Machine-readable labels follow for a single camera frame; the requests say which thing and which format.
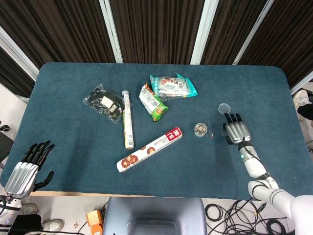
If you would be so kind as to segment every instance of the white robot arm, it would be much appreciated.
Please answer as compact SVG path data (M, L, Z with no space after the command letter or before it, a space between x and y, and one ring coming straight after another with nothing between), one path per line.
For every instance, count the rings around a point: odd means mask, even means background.
M38 172L54 147L54 144L48 146L49 144L50 141L47 141L30 146L22 161L13 169L4 188L7 197L0 197L0 235L8 234L22 207L21 200L32 191L45 187L52 180L54 171L51 171L43 182L36 183Z
M240 115L224 115L228 122L224 123L224 130L228 134L226 140L229 144L238 146L249 175L256 179L248 184L251 197L272 204L287 218L293 220L296 235L311 235L313 196L304 195L295 198L280 189L250 143L250 133Z

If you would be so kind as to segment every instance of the round container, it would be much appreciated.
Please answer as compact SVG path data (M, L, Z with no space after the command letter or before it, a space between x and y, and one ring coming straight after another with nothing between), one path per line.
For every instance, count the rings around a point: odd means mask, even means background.
M225 104L225 103L220 104L219 105L219 112L220 112L220 114L224 114L224 113L229 114L230 113L230 106L228 104Z
M207 125L205 125L204 123L197 123L195 125L194 133L196 136L198 137L205 136L206 132L207 132Z

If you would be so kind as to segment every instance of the white shoe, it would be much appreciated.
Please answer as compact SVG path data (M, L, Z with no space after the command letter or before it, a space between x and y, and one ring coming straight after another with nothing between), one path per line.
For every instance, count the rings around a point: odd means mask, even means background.
M34 203L26 203L22 205L20 209L19 215L26 215L26 214L37 214L38 208L37 205Z
M64 221L61 219L53 219L49 222L43 223L41 225L43 227L44 231L50 231L52 233L46 233L46 232L30 232L26 233L25 235L54 235L57 232L61 231L61 229L64 227Z
M306 104L312 104L312 102L309 102L308 93L305 90L298 91L293 97L293 102L294 102L295 110L297 112L299 121L303 121L305 117L301 116L298 113L298 108Z

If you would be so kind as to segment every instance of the red and white box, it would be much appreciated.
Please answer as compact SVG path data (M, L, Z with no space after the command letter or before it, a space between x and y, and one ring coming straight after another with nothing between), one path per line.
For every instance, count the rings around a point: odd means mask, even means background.
M178 127L176 127L165 135L161 136L160 138L157 138L155 141L152 141L151 143L143 146L141 149L137 150L131 155L123 158L116 164L116 167L119 172L126 171L134 165L154 155L161 149L164 149L175 141L178 141L181 137L182 132Z

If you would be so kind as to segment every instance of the brown curtain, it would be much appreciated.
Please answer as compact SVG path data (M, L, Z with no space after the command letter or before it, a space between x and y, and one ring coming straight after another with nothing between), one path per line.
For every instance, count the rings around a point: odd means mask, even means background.
M98 0L2 0L0 25L38 68L115 62Z
M204 0L110 3L125 63L190 63Z
M231 65L266 0L220 0L201 64Z
M0 48L0 61L0 83L14 94L29 97L34 87L34 80L2 48Z
M239 64L278 66L291 88L313 71L313 1L275 0Z

